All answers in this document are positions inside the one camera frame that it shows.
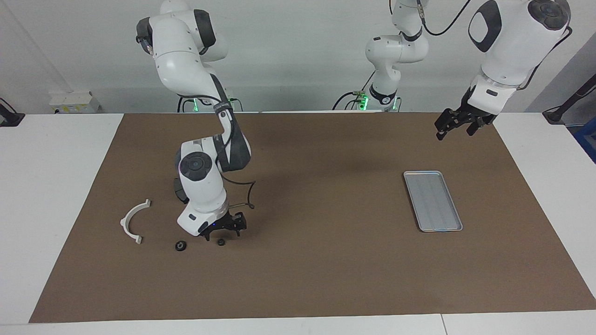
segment small black wheel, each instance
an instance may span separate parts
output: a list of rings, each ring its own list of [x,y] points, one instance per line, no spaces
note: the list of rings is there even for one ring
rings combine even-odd
[[[178,241],[176,242],[176,251],[184,251],[186,249],[186,241]]]

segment blue bin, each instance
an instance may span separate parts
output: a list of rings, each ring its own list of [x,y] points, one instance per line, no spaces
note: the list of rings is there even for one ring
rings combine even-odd
[[[596,163],[596,117],[586,123],[573,137]]]

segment white table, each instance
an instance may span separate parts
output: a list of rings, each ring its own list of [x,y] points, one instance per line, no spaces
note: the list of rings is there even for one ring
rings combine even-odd
[[[28,115],[0,128],[0,334],[596,334],[596,311],[28,325],[121,119]],[[540,114],[495,126],[596,294],[596,165]]]

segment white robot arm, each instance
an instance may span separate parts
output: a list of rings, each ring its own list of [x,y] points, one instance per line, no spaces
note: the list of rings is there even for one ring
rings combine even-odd
[[[401,79],[398,65],[419,62],[429,52],[416,0],[396,1],[392,22],[399,30],[398,35],[375,37],[367,43],[366,56],[375,68],[368,88],[369,109],[390,110]]]
[[[571,33],[566,0],[488,0],[475,13],[468,33],[486,54],[479,74],[456,110],[446,109],[435,122],[437,138],[471,123],[472,136],[490,125],[511,96],[548,53]]]
[[[191,10],[183,0],[165,0],[160,15],[137,25],[137,42],[153,56],[165,87],[184,98],[200,98],[213,106],[223,134],[182,143],[176,158],[180,185],[176,194],[187,203],[178,224],[194,236],[217,229],[240,235],[246,228],[242,213],[231,216],[221,172],[243,169],[251,151],[213,69],[203,62],[227,55],[227,45],[215,33],[209,14]]]

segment brown surface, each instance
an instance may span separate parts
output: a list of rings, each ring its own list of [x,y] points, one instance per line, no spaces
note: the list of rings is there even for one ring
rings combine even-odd
[[[211,115],[127,114],[31,322],[596,309],[493,127],[434,137],[436,114],[252,114],[257,179],[228,244],[176,224],[173,154]],[[417,229],[402,173],[443,172],[461,232]],[[246,187],[227,185],[231,202]],[[146,198],[124,234],[120,219]],[[174,251],[187,240],[184,252]]]

